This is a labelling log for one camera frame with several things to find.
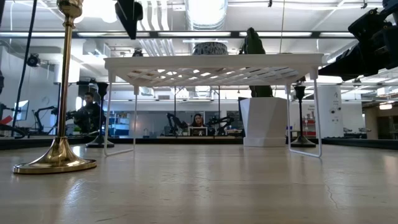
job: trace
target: black stand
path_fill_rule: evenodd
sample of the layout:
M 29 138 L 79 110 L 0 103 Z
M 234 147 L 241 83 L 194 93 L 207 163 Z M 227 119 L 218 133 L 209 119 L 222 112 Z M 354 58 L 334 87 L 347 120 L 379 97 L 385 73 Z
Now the black stand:
M 295 86 L 294 89 L 296 91 L 296 97 L 298 98 L 298 107 L 300 110 L 300 135 L 294 142 L 292 142 L 292 147 L 316 147 L 317 145 L 315 143 L 312 143 L 303 135 L 303 115 L 301 104 L 304 97 L 305 86 Z
M 106 95 L 106 89 L 108 87 L 107 83 L 97 83 L 98 85 L 98 94 L 101 97 L 101 111 L 99 113 L 99 133 L 98 136 L 90 143 L 86 144 L 86 147 L 95 147 L 95 148 L 103 148 L 104 147 L 104 136 L 102 132 L 102 124 L 103 124 L 103 106 L 104 106 L 104 96 Z M 114 147 L 114 144 L 108 141 L 106 143 L 107 147 Z

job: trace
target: ceiling light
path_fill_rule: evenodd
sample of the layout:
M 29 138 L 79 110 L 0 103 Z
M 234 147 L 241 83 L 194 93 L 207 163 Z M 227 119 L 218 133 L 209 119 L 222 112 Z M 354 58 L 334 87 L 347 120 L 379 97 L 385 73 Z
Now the ceiling light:
M 281 34 L 283 34 L 283 37 L 310 37 L 311 32 L 257 32 L 259 37 L 280 37 Z M 247 36 L 246 32 L 240 32 L 239 33 L 240 37 L 245 37 Z
M 354 37 L 352 33 L 349 32 L 322 32 L 320 37 Z
M 129 37 L 127 32 L 78 32 L 79 37 Z M 137 37 L 149 37 L 148 32 L 137 32 Z
M 159 32 L 159 37 L 229 37 L 231 32 Z
M 184 44 L 196 44 L 196 43 L 205 43 L 205 42 L 217 42 L 227 44 L 228 40 L 182 40 Z
M 0 32 L 0 37 L 28 37 L 28 32 Z M 32 37 L 64 37 L 64 32 L 33 32 Z
M 379 106 L 380 110 L 389 110 L 392 108 L 391 104 L 383 104 Z

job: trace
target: gold stand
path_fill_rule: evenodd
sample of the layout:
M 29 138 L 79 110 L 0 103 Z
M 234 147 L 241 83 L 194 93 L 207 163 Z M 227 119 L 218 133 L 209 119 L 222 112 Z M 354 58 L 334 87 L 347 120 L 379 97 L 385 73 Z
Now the gold stand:
M 57 0 L 59 10 L 65 15 L 65 44 L 63 47 L 62 83 L 60 107 L 58 109 L 58 136 L 53 140 L 50 149 L 40 158 L 28 164 L 14 166 L 15 174 L 54 174 L 72 172 L 96 167 L 93 159 L 82 159 L 70 149 L 65 137 L 67 112 L 67 93 L 69 78 L 70 50 L 72 44 L 73 21 L 81 16 L 83 0 Z

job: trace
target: lattice tabletop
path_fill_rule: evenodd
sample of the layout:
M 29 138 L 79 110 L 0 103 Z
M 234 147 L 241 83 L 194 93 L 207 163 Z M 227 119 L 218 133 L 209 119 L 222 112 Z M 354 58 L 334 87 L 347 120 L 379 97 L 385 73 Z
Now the lattice tabletop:
M 287 85 L 322 65 L 322 54 L 106 58 L 109 80 L 135 86 Z

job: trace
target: woman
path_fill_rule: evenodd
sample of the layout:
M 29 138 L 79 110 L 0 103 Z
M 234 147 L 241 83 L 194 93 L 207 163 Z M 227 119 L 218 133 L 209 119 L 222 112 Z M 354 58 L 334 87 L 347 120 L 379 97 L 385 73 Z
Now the woman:
M 192 127 L 205 127 L 201 114 L 195 114 L 193 117 Z

